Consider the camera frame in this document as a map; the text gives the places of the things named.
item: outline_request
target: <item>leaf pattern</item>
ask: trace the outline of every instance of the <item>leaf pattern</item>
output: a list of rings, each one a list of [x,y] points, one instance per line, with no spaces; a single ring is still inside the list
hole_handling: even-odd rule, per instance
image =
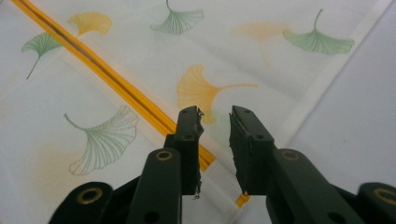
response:
[[[216,121],[212,113],[212,103],[219,91],[232,87],[257,87],[257,84],[236,84],[216,87],[210,84],[203,75],[204,67],[201,64],[191,66],[177,84],[177,106],[182,109],[197,105],[204,113],[203,123]]]
[[[174,11],[169,7],[168,1],[166,0],[166,6],[169,9],[168,17],[160,25],[150,25],[152,30],[170,35],[181,35],[204,18],[204,12],[201,9],[194,11]]]
[[[317,21],[321,9],[315,18],[314,30],[307,34],[295,34],[291,30],[285,30],[283,36],[291,42],[291,44],[312,52],[319,52],[324,54],[339,54],[348,53],[355,44],[353,39],[338,39],[331,36],[324,35],[317,29]]]
[[[78,27],[78,35],[81,36],[90,31],[97,31],[101,35],[107,34],[112,25],[111,19],[99,12],[84,12],[71,17],[68,22],[73,22]]]
[[[43,56],[45,53],[47,53],[52,49],[59,48],[60,46],[61,44],[58,41],[56,41],[52,36],[50,36],[48,33],[37,35],[33,39],[26,42],[22,47],[22,52],[32,49],[38,54],[38,58],[35,61],[35,64],[33,65],[33,68],[26,79],[28,79],[30,75],[32,75],[32,72],[35,69],[35,65],[38,63],[38,60],[41,58],[41,56]]]
[[[283,31],[288,29],[288,27],[289,26],[286,23],[282,22],[251,22],[237,26],[231,30],[231,34],[247,36],[258,41],[261,45],[260,50],[265,63],[272,66],[264,49],[265,41],[277,35],[282,35]]]
[[[64,117],[88,138],[81,159],[69,167],[73,175],[87,175],[117,161],[136,137],[137,115],[126,105],[122,105],[111,119],[92,128],[81,128],[67,114]]]

